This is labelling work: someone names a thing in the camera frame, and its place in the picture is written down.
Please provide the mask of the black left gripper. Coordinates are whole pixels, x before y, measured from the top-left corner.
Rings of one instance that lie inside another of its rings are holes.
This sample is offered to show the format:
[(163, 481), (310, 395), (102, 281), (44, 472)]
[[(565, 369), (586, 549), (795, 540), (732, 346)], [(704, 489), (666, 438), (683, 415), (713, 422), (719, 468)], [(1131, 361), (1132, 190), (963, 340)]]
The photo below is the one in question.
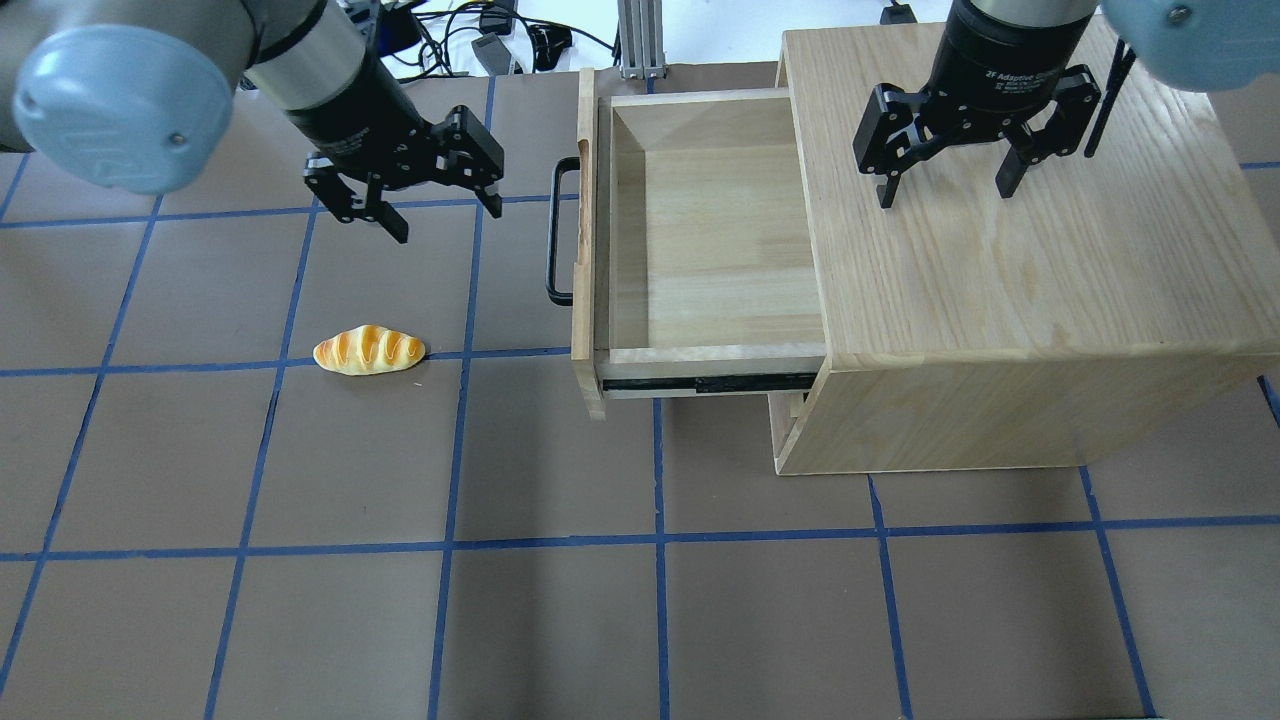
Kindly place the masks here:
[[(317, 150), (307, 156), (303, 184), (339, 223), (374, 223), (397, 243), (407, 243), (410, 224), (383, 191), (424, 183), (468, 190), (490, 217), (502, 218), (500, 143), (465, 105), (452, 108), (440, 123), (426, 123), (372, 51), (364, 53), (353, 79), (334, 97), (285, 115)], [(365, 182), (364, 193), (343, 174)]]

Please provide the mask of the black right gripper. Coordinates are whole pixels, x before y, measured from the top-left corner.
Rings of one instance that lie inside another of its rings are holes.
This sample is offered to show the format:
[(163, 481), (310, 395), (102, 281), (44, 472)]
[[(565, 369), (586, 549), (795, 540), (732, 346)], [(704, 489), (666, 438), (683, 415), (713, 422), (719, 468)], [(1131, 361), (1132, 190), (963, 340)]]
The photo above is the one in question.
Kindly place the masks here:
[[(954, 1), (920, 92), (876, 85), (854, 135), (858, 170), (884, 178), (876, 187), (879, 206), (892, 208), (911, 164), (908, 128), (918, 117), (931, 136), (1006, 133), (1010, 149), (995, 177), (1004, 199), (1032, 167), (1075, 152), (1101, 99), (1088, 65), (1065, 70), (1089, 22), (1088, 1)], [(1050, 97), (1043, 128), (1019, 122)]]

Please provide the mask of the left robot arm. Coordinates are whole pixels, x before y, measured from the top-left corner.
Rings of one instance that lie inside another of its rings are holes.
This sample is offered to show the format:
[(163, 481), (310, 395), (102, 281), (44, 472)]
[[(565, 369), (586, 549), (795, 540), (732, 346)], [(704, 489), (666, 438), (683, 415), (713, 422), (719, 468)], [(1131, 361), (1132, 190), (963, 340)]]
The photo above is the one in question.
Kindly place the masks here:
[(339, 222), (404, 243), (387, 193), (466, 190), (500, 217), (504, 152), (474, 111), (425, 119), (384, 64), (381, 1), (5, 1), (3, 151), (92, 184), (191, 184), (250, 82), (312, 145), (303, 183)]

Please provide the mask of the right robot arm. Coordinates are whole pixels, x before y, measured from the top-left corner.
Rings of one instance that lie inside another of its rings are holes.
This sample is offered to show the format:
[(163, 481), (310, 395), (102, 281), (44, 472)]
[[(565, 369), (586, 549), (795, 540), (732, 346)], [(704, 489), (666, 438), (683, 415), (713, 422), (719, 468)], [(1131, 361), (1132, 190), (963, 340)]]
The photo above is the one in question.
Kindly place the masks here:
[(1051, 156), (1096, 154), (1137, 64), (1192, 92), (1279, 68), (1275, 1), (954, 1), (927, 82), (877, 85), (852, 140), (893, 205), (902, 176), (945, 149), (1006, 142), (1004, 199)]

